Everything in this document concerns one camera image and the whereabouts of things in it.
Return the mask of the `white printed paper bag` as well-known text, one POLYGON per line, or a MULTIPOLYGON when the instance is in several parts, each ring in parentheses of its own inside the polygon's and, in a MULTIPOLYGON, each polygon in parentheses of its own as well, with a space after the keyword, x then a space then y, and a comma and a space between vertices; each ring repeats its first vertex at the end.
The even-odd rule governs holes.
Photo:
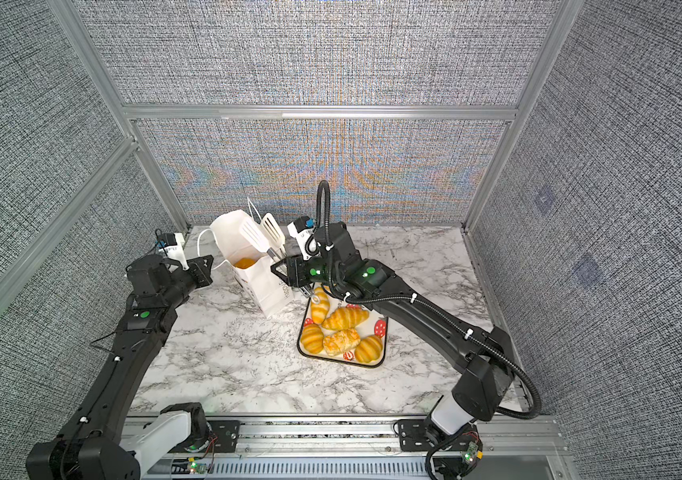
POLYGON ((264 315, 272 317, 280 313, 292 300, 292 289, 278 279, 270 270, 270 266, 283 258, 283 251, 271 248, 268 253, 261 253, 253 248, 240 235, 240 224, 244 219, 252 219, 260 225, 264 214, 261 214, 252 200, 247 201, 248 209, 234 210, 218 216, 195 241, 196 254, 201 254, 201 240, 210 234, 222 256, 221 266, 229 268, 234 280, 245 293, 256 303, 264 315), (243 258, 251 258, 256 263, 248 269, 235 268, 234 264, 243 258))

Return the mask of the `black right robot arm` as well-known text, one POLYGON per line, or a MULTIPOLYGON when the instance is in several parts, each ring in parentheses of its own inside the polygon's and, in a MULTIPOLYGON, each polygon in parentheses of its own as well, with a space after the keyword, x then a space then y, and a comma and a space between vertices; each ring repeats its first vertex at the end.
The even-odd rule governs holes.
POLYGON ((386 320, 394 320, 434 348, 459 372, 458 383, 429 415, 433 429, 456 433, 466 423, 509 415, 501 402, 523 373, 516 364, 509 335, 495 327, 472 326, 428 300, 393 269, 365 259, 342 222, 316 225, 302 217, 290 224, 299 252, 287 256, 269 238, 269 229, 253 220, 239 233, 257 251, 273 259, 272 273, 290 287, 310 292, 309 314, 299 338, 303 352, 333 360, 372 364, 384 355, 386 320), (361 327, 381 315, 374 333, 361 327))

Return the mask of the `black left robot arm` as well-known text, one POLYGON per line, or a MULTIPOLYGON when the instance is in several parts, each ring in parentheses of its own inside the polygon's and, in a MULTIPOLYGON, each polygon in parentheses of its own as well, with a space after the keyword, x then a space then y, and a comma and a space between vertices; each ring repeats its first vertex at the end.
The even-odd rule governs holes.
POLYGON ((107 348, 105 363, 71 419, 56 437, 37 443, 25 462, 32 479, 140 479, 177 446, 210 438, 198 402, 166 408, 147 429, 122 438, 140 383, 190 294, 211 284, 211 255, 184 262, 151 254, 126 268, 132 292, 107 348))

